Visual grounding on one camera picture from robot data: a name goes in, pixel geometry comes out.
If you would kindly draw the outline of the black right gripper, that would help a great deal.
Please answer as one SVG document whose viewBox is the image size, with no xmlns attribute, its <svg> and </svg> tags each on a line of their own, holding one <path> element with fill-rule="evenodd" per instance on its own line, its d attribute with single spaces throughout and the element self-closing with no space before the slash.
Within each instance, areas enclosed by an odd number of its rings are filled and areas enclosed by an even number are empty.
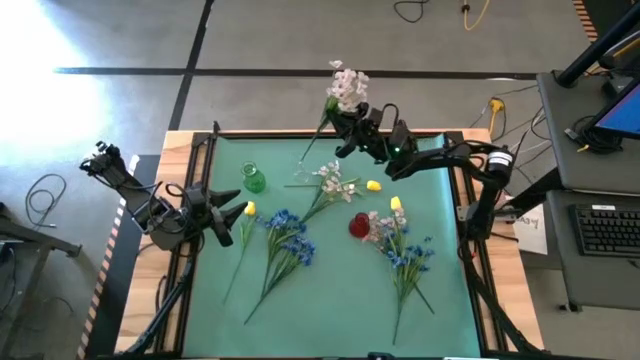
<svg viewBox="0 0 640 360">
<path fill-rule="evenodd" d="M 354 112 L 343 112 L 335 108 L 330 111 L 330 122 L 337 133 L 343 133 L 365 118 L 368 112 L 369 104 L 367 102 L 358 104 Z M 344 144 L 336 148 L 336 157 L 346 158 L 358 145 L 359 151 L 369 154 L 376 163 L 385 163 L 391 159 L 387 139 L 380 134 L 377 128 L 361 127 L 356 130 L 355 135 L 356 139 L 347 137 Z"/>
</svg>

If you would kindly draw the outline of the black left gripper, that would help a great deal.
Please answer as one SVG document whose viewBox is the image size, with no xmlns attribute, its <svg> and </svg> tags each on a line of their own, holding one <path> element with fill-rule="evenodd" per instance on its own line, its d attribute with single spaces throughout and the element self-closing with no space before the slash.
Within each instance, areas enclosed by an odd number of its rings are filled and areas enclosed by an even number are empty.
<svg viewBox="0 0 640 360">
<path fill-rule="evenodd" d="M 194 231 L 202 231 L 218 229 L 216 218 L 212 213 L 213 208 L 224 206 L 241 193 L 240 189 L 213 191 L 208 189 L 202 183 L 196 183 L 186 189 L 191 209 L 189 210 L 191 228 Z M 235 223 L 236 220 L 244 213 L 248 203 L 243 202 L 232 208 L 220 211 L 222 219 L 225 223 Z"/>
</svg>

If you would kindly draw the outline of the blue artificial flower bunch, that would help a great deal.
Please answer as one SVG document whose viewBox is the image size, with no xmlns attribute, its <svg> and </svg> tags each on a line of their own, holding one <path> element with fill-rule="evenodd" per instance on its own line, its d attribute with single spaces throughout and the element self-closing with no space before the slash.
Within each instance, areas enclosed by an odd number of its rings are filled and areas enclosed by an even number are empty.
<svg viewBox="0 0 640 360">
<path fill-rule="evenodd" d="M 418 288 L 422 276 L 431 270 L 428 262 L 434 255 L 430 248 L 411 243 L 405 228 L 387 228 L 382 253 L 391 266 L 391 279 L 396 293 L 396 318 L 392 344 L 397 341 L 404 306 Z"/>
<path fill-rule="evenodd" d="M 272 236 L 278 239 L 287 234 L 298 232 L 306 237 L 306 225 L 301 223 L 299 217 L 287 209 L 277 211 L 266 223 L 267 229 L 266 251 L 268 256 L 268 238 Z"/>
<path fill-rule="evenodd" d="M 267 296 L 299 267 L 310 266 L 316 253 L 315 244 L 298 232 L 278 239 L 268 238 L 268 256 L 260 297 L 244 321 L 246 325 Z"/>
</svg>

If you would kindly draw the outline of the white flower sprig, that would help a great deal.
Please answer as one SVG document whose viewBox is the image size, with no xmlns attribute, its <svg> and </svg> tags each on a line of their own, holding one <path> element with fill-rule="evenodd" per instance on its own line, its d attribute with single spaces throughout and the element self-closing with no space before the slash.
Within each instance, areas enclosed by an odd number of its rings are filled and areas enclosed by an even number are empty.
<svg viewBox="0 0 640 360">
<path fill-rule="evenodd" d="M 351 203 L 355 197 L 361 197 L 362 191 L 358 187 L 359 178 L 342 180 L 341 166 L 338 160 L 329 161 L 318 170 L 311 173 L 317 180 L 315 195 L 301 223 L 306 223 L 327 207 L 340 202 Z"/>
</svg>

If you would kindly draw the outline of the green glass vase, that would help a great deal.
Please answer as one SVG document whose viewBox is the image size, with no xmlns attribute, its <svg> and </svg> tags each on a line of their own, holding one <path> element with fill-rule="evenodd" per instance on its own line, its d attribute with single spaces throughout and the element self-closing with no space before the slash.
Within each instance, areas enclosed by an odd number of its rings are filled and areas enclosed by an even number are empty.
<svg viewBox="0 0 640 360">
<path fill-rule="evenodd" d="M 266 178 L 252 161 L 246 161 L 241 166 L 243 184 L 247 190 L 258 194 L 266 188 Z"/>
</svg>

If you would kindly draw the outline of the red glass vase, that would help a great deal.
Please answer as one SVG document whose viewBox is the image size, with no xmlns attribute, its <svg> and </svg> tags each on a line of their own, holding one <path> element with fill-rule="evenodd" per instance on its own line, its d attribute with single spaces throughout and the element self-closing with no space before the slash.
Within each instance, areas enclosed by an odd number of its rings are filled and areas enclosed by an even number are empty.
<svg viewBox="0 0 640 360">
<path fill-rule="evenodd" d="M 370 231 L 369 216 L 367 213 L 357 213 L 349 222 L 349 233 L 359 239 L 365 238 Z"/>
</svg>

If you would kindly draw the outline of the green table mat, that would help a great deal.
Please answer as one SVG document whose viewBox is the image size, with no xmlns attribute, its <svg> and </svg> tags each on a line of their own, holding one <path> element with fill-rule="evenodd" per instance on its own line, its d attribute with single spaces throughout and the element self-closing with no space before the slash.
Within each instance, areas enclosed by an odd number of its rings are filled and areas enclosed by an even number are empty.
<svg viewBox="0 0 640 360">
<path fill-rule="evenodd" d="M 316 252 L 270 294 L 261 292 L 267 231 L 256 226 L 248 245 L 222 247 L 209 235 L 200 252 L 183 355 L 196 357 L 476 357 L 474 314 L 457 255 L 451 179 L 445 169 L 392 181 L 365 153 L 340 163 L 342 176 L 377 181 L 378 192 L 321 211 L 307 223 Z M 359 212 L 386 215 L 398 197 L 407 238 L 431 251 L 427 271 L 404 306 L 396 301 L 389 260 L 353 238 Z"/>
</svg>

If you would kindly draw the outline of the black hazard striped floor mat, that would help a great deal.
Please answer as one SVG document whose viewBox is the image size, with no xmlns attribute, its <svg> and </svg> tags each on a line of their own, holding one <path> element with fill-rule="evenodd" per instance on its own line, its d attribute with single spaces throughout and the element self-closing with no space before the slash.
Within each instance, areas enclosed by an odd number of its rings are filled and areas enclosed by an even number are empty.
<svg viewBox="0 0 640 360">
<path fill-rule="evenodd" d="M 137 229 L 120 198 L 73 360 L 119 353 L 135 343 L 155 313 L 158 281 L 167 265 Z"/>
</svg>

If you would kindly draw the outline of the grey side table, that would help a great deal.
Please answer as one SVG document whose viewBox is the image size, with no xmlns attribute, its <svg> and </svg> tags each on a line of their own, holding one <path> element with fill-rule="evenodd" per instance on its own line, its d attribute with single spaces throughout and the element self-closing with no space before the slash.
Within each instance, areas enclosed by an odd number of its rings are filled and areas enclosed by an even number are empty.
<svg viewBox="0 0 640 360">
<path fill-rule="evenodd" d="M 49 254 L 57 250 L 78 257 L 81 249 L 81 245 L 15 223 L 0 202 L 0 274 L 6 269 L 11 284 L 0 290 L 0 360 L 43 358 L 42 354 L 15 357 L 12 348 L 35 307 L 38 282 Z"/>
</svg>

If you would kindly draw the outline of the white paper sheet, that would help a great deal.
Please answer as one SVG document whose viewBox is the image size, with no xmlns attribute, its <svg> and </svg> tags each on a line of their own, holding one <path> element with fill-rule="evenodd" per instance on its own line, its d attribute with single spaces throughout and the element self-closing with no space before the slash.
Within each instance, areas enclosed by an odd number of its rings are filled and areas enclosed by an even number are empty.
<svg viewBox="0 0 640 360">
<path fill-rule="evenodd" d="M 520 250 L 541 255 L 548 254 L 542 204 L 517 218 L 513 229 Z"/>
</svg>

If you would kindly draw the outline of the grey desk top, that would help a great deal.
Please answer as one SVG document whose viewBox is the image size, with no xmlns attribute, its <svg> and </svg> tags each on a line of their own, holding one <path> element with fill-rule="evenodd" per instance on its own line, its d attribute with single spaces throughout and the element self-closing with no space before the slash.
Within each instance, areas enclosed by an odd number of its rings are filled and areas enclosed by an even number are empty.
<svg viewBox="0 0 640 360">
<path fill-rule="evenodd" d="M 605 108 L 605 79 L 582 78 L 570 88 L 558 85 L 552 73 L 539 73 L 536 80 L 562 186 L 587 193 L 640 196 L 640 140 L 625 139 L 620 152 L 602 155 L 581 152 L 565 134 L 576 121 L 585 123 Z"/>
</svg>

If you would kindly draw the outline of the grey keyboard shelf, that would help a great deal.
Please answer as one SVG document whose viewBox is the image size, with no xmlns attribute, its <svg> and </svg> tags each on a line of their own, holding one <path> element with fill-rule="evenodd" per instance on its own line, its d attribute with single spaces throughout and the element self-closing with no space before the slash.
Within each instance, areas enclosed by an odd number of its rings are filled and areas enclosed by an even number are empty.
<svg viewBox="0 0 640 360">
<path fill-rule="evenodd" d="M 582 255 L 568 212 L 574 204 L 640 207 L 640 197 L 555 190 L 546 201 L 569 305 L 640 311 L 640 258 Z"/>
</svg>

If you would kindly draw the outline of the black desk adapter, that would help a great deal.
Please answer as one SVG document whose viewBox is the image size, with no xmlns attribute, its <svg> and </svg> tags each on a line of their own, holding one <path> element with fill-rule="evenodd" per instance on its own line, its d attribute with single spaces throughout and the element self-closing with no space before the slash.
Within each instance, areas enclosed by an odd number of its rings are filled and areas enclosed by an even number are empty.
<svg viewBox="0 0 640 360">
<path fill-rule="evenodd" d="M 615 98 L 628 84 L 626 76 L 610 74 L 602 85 L 602 92 L 608 98 Z"/>
</svg>

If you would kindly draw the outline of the computer monitor blue screen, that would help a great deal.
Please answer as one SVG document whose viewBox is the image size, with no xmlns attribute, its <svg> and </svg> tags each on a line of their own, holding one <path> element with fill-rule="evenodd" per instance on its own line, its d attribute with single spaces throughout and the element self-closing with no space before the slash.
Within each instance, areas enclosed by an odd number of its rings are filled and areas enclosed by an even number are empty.
<svg viewBox="0 0 640 360">
<path fill-rule="evenodd" d="M 594 120 L 600 132 L 640 140 L 640 78 L 635 79 Z"/>
</svg>

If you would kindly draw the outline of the black keyboard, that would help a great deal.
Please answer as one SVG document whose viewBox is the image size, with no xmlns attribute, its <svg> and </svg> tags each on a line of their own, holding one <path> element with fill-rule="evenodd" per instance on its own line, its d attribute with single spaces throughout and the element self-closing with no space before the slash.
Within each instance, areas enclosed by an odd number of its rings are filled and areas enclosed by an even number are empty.
<svg viewBox="0 0 640 360">
<path fill-rule="evenodd" d="M 568 212 L 582 255 L 640 258 L 640 207 L 574 204 Z"/>
</svg>

